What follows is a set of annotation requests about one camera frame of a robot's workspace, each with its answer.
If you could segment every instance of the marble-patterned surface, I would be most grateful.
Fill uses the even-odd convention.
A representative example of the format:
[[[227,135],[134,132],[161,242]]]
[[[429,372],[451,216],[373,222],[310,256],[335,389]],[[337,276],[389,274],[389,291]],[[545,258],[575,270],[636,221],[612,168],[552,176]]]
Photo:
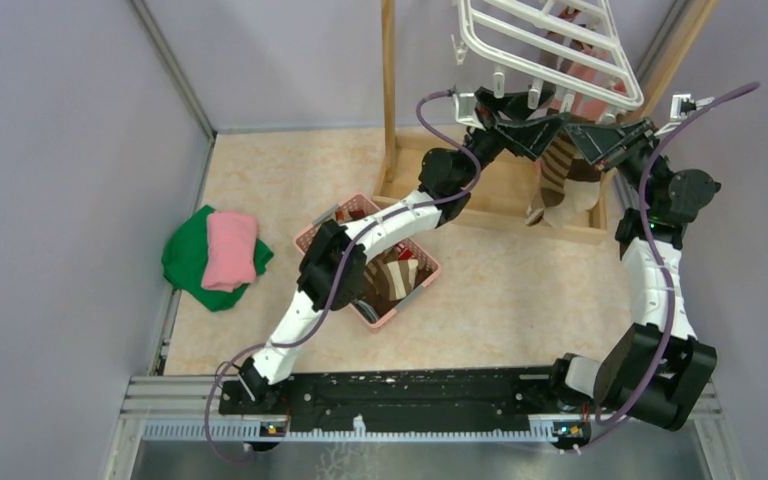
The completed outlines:
[[[231,310],[182,295],[165,374],[212,374],[269,336],[298,276],[293,236],[352,193],[371,194],[382,156],[382,129],[219,136],[204,203],[256,215],[275,258]],[[377,331],[332,312],[296,371],[534,365],[566,352],[601,360],[628,328],[628,281],[610,235],[590,246],[447,225],[415,239],[441,262],[439,279]]]

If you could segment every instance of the folded pink cloth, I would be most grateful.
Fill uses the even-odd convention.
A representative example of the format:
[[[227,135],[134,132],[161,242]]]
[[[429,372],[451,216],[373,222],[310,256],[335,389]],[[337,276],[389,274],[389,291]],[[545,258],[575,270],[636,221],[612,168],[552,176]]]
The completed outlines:
[[[257,219],[237,212],[213,212],[207,216],[207,268],[201,288],[232,292],[257,277],[254,245]]]

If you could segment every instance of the wooden base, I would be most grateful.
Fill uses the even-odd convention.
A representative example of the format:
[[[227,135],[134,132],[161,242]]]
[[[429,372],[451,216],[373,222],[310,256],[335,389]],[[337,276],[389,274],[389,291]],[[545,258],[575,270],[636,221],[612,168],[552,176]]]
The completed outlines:
[[[381,207],[392,205],[413,191],[419,183],[422,157],[431,148],[450,145],[427,134],[396,135],[396,162],[388,180],[385,158],[372,199]],[[579,243],[598,244],[607,237],[605,198],[591,210],[582,212],[563,228],[545,224],[529,227],[525,213],[537,187],[534,164],[505,151],[481,173],[472,198],[454,223],[493,230],[516,231]]]

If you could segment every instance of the green towel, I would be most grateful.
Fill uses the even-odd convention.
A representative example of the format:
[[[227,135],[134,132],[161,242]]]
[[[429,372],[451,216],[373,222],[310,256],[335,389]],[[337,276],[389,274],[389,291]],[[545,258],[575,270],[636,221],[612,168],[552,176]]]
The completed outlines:
[[[205,205],[184,222],[163,249],[163,276],[176,288],[186,290],[211,312],[233,307],[243,296],[249,284],[233,292],[217,292],[201,288],[201,277],[207,267],[207,216],[214,208]],[[273,257],[272,250],[260,239],[254,247],[254,268],[258,275],[266,272],[266,264]]]

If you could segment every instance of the white rack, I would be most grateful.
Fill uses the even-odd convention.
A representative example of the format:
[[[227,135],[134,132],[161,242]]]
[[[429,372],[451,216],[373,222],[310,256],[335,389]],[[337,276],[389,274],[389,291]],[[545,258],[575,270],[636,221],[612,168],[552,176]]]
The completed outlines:
[[[540,6],[536,8],[520,0],[456,0],[458,6],[458,23],[460,36],[469,50],[498,65],[511,68],[518,72],[534,77],[534,84],[542,81],[550,82],[558,87],[575,94],[602,100],[622,111],[633,111],[643,104],[643,92],[634,76],[628,58],[620,45],[614,19],[608,0],[534,0],[530,3]],[[552,10],[574,8],[587,18],[586,26],[566,21],[552,14]],[[518,24],[525,28],[512,25],[500,17],[514,16]],[[511,52],[511,42],[491,45],[476,33],[476,25],[487,27],[513,38],[519,42],[532,45],[540,51],[546,51],[559,58],[590,67],[599,76],[597,81],[582,80],[549,66],[541,65],[536,59],[526,59]],[[604,52],[603,59],[588,55],[571,48],[564,43],[557,43],[545,36],[529,30],[549,30],[563,37],[577,40],[592,46],[596,52]],[[625,92],[616,91],[610,87],[622,82]]]

